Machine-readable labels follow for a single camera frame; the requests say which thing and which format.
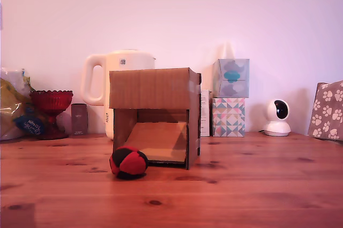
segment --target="white electric kettle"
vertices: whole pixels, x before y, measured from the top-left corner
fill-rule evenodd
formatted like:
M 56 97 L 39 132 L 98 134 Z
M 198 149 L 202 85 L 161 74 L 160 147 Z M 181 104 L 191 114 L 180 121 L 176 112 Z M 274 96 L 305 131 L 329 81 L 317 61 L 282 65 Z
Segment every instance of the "white electric kettle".
M 155 60 L 156 59 L 151 54 L 138 50 L 120 50 L 107 55 L 91 55 L 86 59 L 81 80 L 81 96 L 89 105 L 105 107 L 105 128 L 107 137 L 113 139 L 114 117 L 113 109 L 109 109 L 109 72 L 155 69 Z M 103 68 L 104 78 L 103 83 L 100 84 L 103 87 L 102 95 L 95 98 L 91 96 L 90 90 L 93 69 L 97 65 Z

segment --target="camera lens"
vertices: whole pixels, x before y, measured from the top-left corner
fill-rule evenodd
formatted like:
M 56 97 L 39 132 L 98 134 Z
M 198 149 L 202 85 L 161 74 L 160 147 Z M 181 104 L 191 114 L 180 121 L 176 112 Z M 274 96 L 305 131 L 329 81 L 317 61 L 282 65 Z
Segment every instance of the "camera lens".
M 281 101 L 281 100 L 276 100 L 274 102 L 274 104 L 277 107 L 277 116 L 279 119 L 284 119 L 287 117 L 288 115 L 288 108 L 287 105 L 285 104 L 285 102 Z

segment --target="cardboard box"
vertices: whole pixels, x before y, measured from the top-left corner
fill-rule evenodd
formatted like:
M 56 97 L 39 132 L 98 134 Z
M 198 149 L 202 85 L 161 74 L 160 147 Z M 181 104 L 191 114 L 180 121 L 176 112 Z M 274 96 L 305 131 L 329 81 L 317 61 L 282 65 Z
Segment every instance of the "cardboard box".
M 210 136 L 210 91 L 202 90 L 200 136 Z
M 151 163 L 189 169 L 200 153 L 200 83 L 189 68 L 111 71 L 113 149 L 134 146 Z
M 213 64 L 213 97 L 249 97 L 249 59 L 218 59 Z
M 245 99 L 212 99 L 213 137 L 245 136 Z

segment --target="kettle handle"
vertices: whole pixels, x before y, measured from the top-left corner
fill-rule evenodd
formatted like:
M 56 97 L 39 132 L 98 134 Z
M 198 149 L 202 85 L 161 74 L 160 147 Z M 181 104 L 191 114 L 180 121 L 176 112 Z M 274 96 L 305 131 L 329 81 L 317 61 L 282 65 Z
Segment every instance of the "kettle handle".
M 101 96 L 95 98 L 91 96 L 91 84 L 93 78 L 93 69 L 95 66 L 101 66 L 103 68 L 103 84 Z M 89 105 L 103 106 L 105 103 L 105 82 L 106 82 L 106 55 L 91 55 L 87 57 L 81 79 L 81 97 Z

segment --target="white box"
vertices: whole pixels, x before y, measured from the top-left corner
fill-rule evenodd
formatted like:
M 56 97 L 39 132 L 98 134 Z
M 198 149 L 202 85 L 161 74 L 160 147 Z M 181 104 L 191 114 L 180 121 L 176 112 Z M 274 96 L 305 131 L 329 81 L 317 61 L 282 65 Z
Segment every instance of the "white box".
M 202 90 L 201 137 L 210 136 L 210 93 L 209 90 Z

